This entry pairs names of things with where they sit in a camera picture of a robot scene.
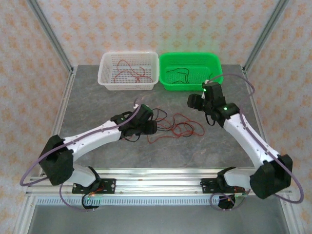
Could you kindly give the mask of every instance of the patterned wallpaper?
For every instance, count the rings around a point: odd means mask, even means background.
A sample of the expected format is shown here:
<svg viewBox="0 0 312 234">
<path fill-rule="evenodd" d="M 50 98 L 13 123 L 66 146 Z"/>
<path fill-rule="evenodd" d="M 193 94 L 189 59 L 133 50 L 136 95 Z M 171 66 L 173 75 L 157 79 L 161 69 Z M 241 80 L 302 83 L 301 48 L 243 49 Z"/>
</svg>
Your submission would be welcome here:
<svg viewBox="0 0 312 234">
<path fill-rule="evenodd" d="M 301 218 L 312 233 L 312 5 L 290 0 L 248 78 L 270 144 L 288 153 L 305 190 Z"/>
<path fill-rule="evenodd" d="M 214 52 L 244 64 L 278 0 L 39 0 L 71 64 L 107 51 Z"/>
<path fill-rule="evenodd" d="M 19 180 L 51 133 L 68 71 L 25 0 L 0 4 L 0 233 L 12 233 Z"/>
</svg>

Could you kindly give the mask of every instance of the cable bundle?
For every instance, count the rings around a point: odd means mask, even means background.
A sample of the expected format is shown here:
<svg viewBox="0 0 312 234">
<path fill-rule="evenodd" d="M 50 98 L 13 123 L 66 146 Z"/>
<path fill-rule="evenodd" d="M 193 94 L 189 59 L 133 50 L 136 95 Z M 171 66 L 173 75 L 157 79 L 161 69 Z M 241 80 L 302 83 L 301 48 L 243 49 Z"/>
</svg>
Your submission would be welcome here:
<svg viewBox="0 0 312 234">
<path fill-rule="evenodd" d="M 157 122 L 157 130 L 163 131 L 163 132 L 171 132 L 172 135 L 159 136 L 154 140 L 150 140 L 149 135 L 147 135 L 147 141 L 150 144 L 153 144 L 162 138 L 179 139 L 180 137 L 190 137 L 192 135 L 202 137 L 205 134 L 205 129 L 200 123 L 187 118 L 183 114 L 180 114 L 180 113 L 174 114 L 172 117 L 172 121 L 170 122 L 167 119 L 168 114 L 165 111 L 163 111 L 159 108 L 153 109 L 153 112 L 154 111 L 157 111 L 156 118 L 154 119 Z M 159 117 L 159 112 L 164 113 L 165 117 Z M 178 121 L 177 118 L 179 118 L 179 117 L 183 118 L 184 120 Z M 201 128 L 202 131 L 200 133 L 195 131 L 195 124 Z M 137 139 L 135 139 L 135 140 L 130 140 L 131 138 L 132 137 L 125 138 L 125 140 L 130 141 L 130 142 L 136 142 L 140 139 L 140 135 L 138 135 Z"/>
</svg>

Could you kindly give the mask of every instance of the gray marble tabletop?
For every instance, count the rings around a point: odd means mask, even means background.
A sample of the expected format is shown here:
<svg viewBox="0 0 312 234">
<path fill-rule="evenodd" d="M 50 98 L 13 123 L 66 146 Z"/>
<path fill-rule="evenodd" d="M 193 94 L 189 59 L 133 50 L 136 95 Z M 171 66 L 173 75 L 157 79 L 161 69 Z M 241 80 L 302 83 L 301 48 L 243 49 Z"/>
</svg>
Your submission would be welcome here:
<svg viewBox="0 0 312 234">
<path fill-rule="evenodd" d="M 238 65 L 223 65 L 223 73 L 241 74 Z M 98 65 L 78 66 L 66 108 L 60 136 L 69 137 L 98 127 L 112 116 L 133 111 L 135 98 L 143 98 L 150 108 L 161 108 L 172 119 L 182 113 L 200 122 L 205 128 L 202 137 L 164 138 L 154 144 L 141 136 L 136 143 L 119 140 L 103 145 L 78 159 L 77 163 L 94 168 L 177 168 L 177 167 L 251 167 L 247 154 L 236 140 L 217 124 L 206 123 L 203 112 L 187 106 L 188 95 L 200 92 L 166 91 L 159 82 L 150 91 L 108 91 L 97 82 Z M 246 84 L 236 77 L 226 77 L 222 83 L 227 102 L 237 105 L 248 94 Z M 259 132 L 251 102 L 246 103 L 245 116 Z M 167 134 L 157 132 L 155 137 Z"/>
</svg>

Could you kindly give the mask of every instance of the aluminum frame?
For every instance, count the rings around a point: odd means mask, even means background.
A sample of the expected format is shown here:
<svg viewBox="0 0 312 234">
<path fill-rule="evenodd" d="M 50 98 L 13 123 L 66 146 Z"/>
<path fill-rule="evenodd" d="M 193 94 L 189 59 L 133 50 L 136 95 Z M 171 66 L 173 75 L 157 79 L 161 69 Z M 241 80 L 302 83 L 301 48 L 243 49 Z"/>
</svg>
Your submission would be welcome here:
<svg viewBox="0 0 312 234">
<path fill-rule="evenodd" d="M 64 52 L 58 38 L 54 34 L 48 20 L 46 19 L 42 9 L 40 8 L 37 0 L 27 0 L 27 2 L 28 2 L 28 5 L 30 6 L 30 8 L 33 10 L 37 19 L 39 20 L 39 23 L 41 24 L 42 29 L 46 33 L 46 35 L 47 35 L 48 39 L 50 40 L 52 46 L 54 47 L 55 51 L 57 52 L 60 59 L 62 60 L 63 65 L 65 66 L 65 68 L 68 71 L 72 71 L 72 65 L 71 65 L 66 53 Z"/>
<path fill-rule="evenodd" d="M 243 66 L 244 71 L 248 72 L 254 63 L 255 59 L 259 55 L 262 47 L 264 46 L 265 42 L 269 38 L 272 30 L 274 29 L 274 26 L 278 22 L 279 17 L 283 13 L 285 7 L 287 6 L 287 3 L 289 0 L 280 0 L 276 7 L 273 10 L 273 13 L 271 14 L 269 21 L 265 25 L 264 29 L 262 30 L 256 44 L 253 47 L 253 50 L 251 51 L 245 65 Z"/>
<path fill-rule="evenodd" d="M 200 181 L 202 178 L 215 178 L 221 169 L 205 168 L 176 168 L 176 169 L 99 169 L 97 172 L 100 177 L 116 178 L 116 191 L 114 195 L 99 195 L 116 198 L 125 197 L 180 197 L 196 198 L 203 197 Z M 28 178 L 34 181 L 41 177 Z M 65 183 L 63 186 L 64 197 L 81 197 L 72 194 L 72 183 Z M 289 199 L 294 199 L 292 189 L 288 188 L 278 193 Z M 52 186 L 48 180 L 35 184 L 27 188 L 21 213 L 18 217 L 17 225 L 14 229 L 15 234 L 28 232 L 31 219 L 34 213 L 38 197 L 51 197 L 59 195 L 59 187 Z M 285 219 L 292 234 L 304 233 L 303 225 L 296 216 L 296 206 L 284 201 L 280 201 L 285 215 Z"/>
</svg>

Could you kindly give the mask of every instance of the metal bracket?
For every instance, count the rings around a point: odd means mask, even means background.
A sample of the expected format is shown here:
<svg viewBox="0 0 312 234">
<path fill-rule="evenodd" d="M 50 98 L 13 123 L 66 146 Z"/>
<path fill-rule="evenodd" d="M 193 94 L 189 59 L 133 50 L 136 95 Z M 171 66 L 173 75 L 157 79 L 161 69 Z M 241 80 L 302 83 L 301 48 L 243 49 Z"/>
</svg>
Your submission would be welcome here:
<svg viewBox="0 0 312 234">
<path fill-rule="evenodd" d="M 227 187 L 222 190 L 218 184 L 216 178 L 203 178 L 200 182 L 203 194 L 214 194 L 214 193 L 224 193 L 224 194 L 236 194 L 244 193 L 245 189 L 241 187 Z"/>
<path fill-rule="evenodd" d="M 97 194 L 114 194 L 116 188 L 116 179 L 101 179 Z M 73 184 L 73 194 L 87 194 L 89 189 L 81 186 L 80 184 Z"/>
</svg>

